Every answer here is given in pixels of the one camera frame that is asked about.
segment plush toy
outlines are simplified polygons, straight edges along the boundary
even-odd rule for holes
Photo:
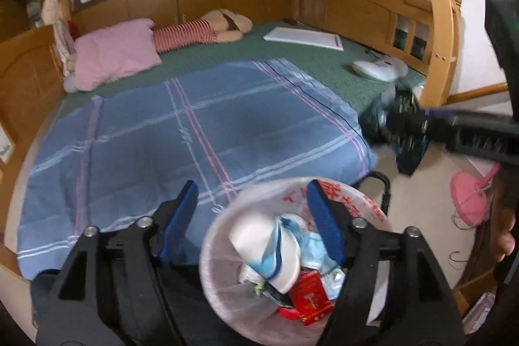
[[[195,43],[228,43],[243,38],[252,29],[247,17],[220,9],[184,24],[169,26],[153,32],[157,52],[164,53]]]
[[[43,1],[41,11],[42,21],[45,25],[51,25],[56,21],[63,19],[63,11],[61,9],[60,0],[45,0]]]

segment green bed sheet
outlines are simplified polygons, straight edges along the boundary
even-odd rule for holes
[[[374,55],[367,53],[365,46],[343,38],[344,51],[339,52],[322,47],[263,40],[263,36],[276,26],[290,27],[285,23],[262,24],[254,26],[252,31],[239,42],[199,44],[165,53],[161,55],[163,64],[149,71],[105,84],[93,92],[79,92],[67,96],[60,108],[60,116],[81,107],[93,95],[110,97],[125,90],[151,85],[233,60],[286,58],[334,91],[358,113],[361,113],[388,86],[387,83],[366,80],[353,72],[350,64],[355,60],[375,60]],[[297,25],[296,28],[311,29],[304,25]],[[404,81],[413,87],[423,82],[424,76],[409,68],[409,74]]]

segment pink cloth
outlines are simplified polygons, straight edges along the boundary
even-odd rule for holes
[[[154,26],[134,19],[85,34],[76,40],[76,87],[92,91],[100,85],[160,65],[153,42]]]

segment pink fan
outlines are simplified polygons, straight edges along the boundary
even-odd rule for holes
[[[499,164],[495,163],[482,179],[477,179],[466,172],[458,172],[451,179],[451,198],[458,216],[467,226],[475,228],[485,219],[487,213],[485,190],[499,171],[499,167]]]

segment plastic bag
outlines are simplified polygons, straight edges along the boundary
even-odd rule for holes
[[[256,296],[251,283],[238,282],[243,260],[233,248],[228,234],[235,220],[252,209],[277,216],[294,213],[316,231],[306,203],[306,187],[317,178],[281,179],[251,186],[221,213],[209,227],[200,255],[203,291],[216,314],[230,327],[255,342],[277,346],[306,346],[317,343],[328,318],[304,327],[276,314],[277,305],[264,296]],[[377,229],[390,231],[387,217],[371,199],[351,186],[318,178],[324,192],[344,204],[353,217],[364,217]],[[378,317],[386,302],[389,262],[378,266],[377,282],[367,323]]]

